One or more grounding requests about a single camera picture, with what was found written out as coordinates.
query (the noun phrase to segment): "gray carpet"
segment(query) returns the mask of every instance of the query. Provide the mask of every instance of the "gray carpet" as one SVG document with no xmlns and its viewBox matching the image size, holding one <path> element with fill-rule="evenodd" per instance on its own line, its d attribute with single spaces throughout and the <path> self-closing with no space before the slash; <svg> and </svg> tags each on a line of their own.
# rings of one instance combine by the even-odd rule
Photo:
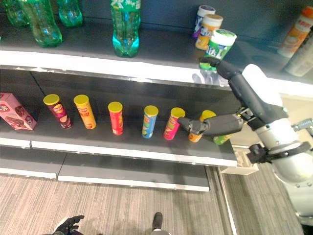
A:
<svg viewBox="0 0 313 235">
<path fill-rule="evenodd" d="M 281 182 L 270 164 L 248 175 L 223 174 L 239 235 L 302 235 Z"/>
<path fill-rule="evenodd" d="M 217 173 L 209 173 L 211 179 Z M 191 192 L 65 183 L 0 176 L 0 235 L 52 232 L 68 216 L 83 214 L 84 235 L 148 235 L 155 212 L 173 235 L 231 234 L 221 189 Z"/>
</svg>

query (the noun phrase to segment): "dark shelf back panel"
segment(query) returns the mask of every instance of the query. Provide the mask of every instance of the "dark shelf back panel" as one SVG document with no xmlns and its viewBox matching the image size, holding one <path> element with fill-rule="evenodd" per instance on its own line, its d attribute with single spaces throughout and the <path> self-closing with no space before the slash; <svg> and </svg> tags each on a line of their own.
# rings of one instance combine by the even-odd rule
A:
<svg viewBox="0 0 313 235">
<path fill-rule="evenodd" d="M 51 3 L 57 15 L 56 1 Z M 215 7 L 216 14 L 224 17 L 222 27 L 239 36 L 281 42 L 312 0 L 141 0 L 142 27 L 191 32 L 197 8 L 203 4 Z M 86 21 L 111 18 L 109 0 L 81 0 L 81 6 Z"/>
<path fill-rule="evenodd" d="M 108 115 L 108 103 L 120 101 L 123 115 L 142 118 L 146 105 L 159 108 L 159 120 L 167 120 L 170 109 L 182 107 L 190 118 L 199 118 L 205 109 L 217 114 L 235 112 L 240 104 L 231 91 L 140 83 L 70 74 L 32 72 L 45 94 L 58 94 L 67 110 L 75 111 L 73 99 L 86 94 L 94 113 Z M 14 93 L 24 106 L 42 108 L 43 95 L 29 71 L 2 70 L 0 91 Z"/>
</svg>

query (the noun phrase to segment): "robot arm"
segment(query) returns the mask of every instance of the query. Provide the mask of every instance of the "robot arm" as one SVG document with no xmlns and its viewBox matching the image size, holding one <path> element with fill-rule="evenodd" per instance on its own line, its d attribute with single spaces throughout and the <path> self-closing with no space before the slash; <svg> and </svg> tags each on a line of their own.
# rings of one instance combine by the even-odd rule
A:
<svg viewBox="0 0 313 235">
<path fill-rule="evenodd" d="M 298 139 L 278 94 L 256 65 L 248 65 L 241 73 L 232 64 L 213 57 L 201 59 L 216 67 L 240 101 L 235 115 L 208 118 L 204 122 L 179 118 L 188 132 L 224 135 L 238 132 L 246 121 L 264 144 L 250 147 L 252 163 L 269 162 L 276 177 L 284 184 L 302 225 L 313 226 L 313 154 L 309 143 Z"/>
</svg>

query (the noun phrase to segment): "green plastic bottle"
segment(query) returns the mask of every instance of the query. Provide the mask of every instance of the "green plastic bottle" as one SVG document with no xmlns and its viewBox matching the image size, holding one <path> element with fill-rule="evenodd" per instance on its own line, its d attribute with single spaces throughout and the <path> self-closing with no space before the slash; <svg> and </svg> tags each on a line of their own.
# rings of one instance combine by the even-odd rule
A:
<svg viewBox="0 0 313 235">
<path fill-rule="evenodd" d="M 57 0 L 59 16 L 66 27 L 81 26 L 83 14 L 79 9 L 78 0 Z"/>
<path fill-rule="evenodd" d="M 6 16 L 13 26 L 24 27 L 29 25 L 28 19 L 23 13 L 18 0 L 2 0 L 2 2 L 5 7 Z"/>
<path fill-rule="evenodd" d="M 121 57 L 134 57 L 139 48 L 140 0 L 111 0 L 113 47 Z"/>
<path fill-rule="evenodd" d="M 49 0 L 19 0 L 26 14 L 32 34 L 42 47 L 57 46 L 62 35 L 55 23 Z"/>
</svg>

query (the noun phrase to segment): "white bottle cap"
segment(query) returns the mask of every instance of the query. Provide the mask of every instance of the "white bottle cap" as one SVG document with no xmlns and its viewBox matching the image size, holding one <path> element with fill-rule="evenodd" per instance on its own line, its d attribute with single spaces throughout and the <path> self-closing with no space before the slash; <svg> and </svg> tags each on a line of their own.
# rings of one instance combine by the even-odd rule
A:
<svg viewBox="0 0 313 235">
<path fill-rule="evenodd" d="M 221 26 L 223 17 L 219 15 L 205 15 L 202 23 L 209 26 Z"/>
<path fill-rule="evenodd" d="M 232 46 L 237 35 L 226 29 L 215 29 L 211 37 L 211 41 L 223 46 Z"/>
<path fill-rule="evenodd" d="M 201 5 L 201 6 L 199 6 L 197 15 L 203 17 L 203 16 L 205 16 L 207 14 L 214 15 L 215 14 L 215 9 L 212 6 L 208 6 L 208 5 Z"/>
</svg>

